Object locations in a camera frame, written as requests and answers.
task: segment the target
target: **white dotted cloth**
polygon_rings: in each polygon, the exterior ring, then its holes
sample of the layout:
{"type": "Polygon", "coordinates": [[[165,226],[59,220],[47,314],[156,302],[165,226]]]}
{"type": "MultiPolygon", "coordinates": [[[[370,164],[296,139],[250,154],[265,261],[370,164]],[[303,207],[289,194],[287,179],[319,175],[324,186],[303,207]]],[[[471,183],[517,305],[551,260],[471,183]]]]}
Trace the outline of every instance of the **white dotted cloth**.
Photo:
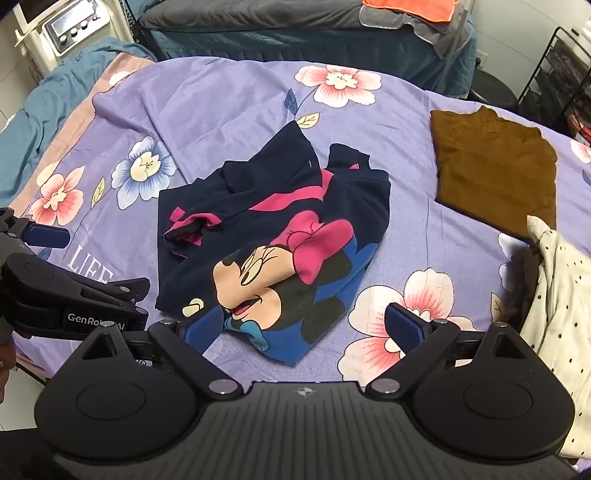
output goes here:
{"type": "Polygon", "coordinates": [[[543,261],[521,336],[573,397],[560,454],[591,458],[591,260],[539,218],[529,216],[527,228],[543,261]]]}

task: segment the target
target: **blue flower print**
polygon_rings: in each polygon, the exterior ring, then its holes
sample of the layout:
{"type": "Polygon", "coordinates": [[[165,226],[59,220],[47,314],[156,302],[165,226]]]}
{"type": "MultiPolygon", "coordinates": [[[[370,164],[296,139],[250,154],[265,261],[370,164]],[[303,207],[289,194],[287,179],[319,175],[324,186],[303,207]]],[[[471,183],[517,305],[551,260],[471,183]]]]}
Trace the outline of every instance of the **blue flower print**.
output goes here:
{"type": "Polygon", "coordinates": [[[129,152],[111,174],[111,187],[119,189],[117,203],[125,210],[138,199],[158,198],[161,190],[170,185],[170,177],[177,171],[173,158],[161,141],[145,137],[129,152]]]}

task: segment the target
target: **folded brown sweater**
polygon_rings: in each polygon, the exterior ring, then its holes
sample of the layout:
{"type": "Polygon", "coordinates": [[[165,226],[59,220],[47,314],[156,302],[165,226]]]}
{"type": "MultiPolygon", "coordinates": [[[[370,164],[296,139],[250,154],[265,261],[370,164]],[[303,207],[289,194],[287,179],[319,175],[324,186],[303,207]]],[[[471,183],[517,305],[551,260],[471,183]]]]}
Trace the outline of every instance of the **folded brown sweater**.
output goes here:
{"type": "Polygon", "coordinates": [[[481,107],[432,111],[436,201],[508,235],[529,238],[528,215],[556,228],[556,152],[538,128],[481,107]]]}

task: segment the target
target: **human hand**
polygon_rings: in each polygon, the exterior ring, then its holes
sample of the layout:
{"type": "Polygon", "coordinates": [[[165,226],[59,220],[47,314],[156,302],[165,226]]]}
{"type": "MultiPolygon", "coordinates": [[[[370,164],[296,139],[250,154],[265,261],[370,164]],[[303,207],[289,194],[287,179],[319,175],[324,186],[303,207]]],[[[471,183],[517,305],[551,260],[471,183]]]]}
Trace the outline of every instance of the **human hand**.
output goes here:
{"type": "Polygon", "coordinates": [[[14,340],[0,345],[0,403],[4,401],[4,388],[8,382],[10,370],[17,364],[17,348],[14,340]]]}

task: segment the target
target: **black stool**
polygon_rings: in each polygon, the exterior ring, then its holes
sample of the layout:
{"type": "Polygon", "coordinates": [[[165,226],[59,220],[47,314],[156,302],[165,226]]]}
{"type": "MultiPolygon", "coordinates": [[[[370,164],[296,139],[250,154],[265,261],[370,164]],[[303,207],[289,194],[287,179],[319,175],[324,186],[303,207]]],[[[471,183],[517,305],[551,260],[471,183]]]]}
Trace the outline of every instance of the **black stool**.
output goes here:
{"type": "Polygon", "coordinates": [[[495,76],[484,70],[476,69],[468,93],[468,100],[497,106],[517,113],[517,97],[511,89],[495,76]]]}

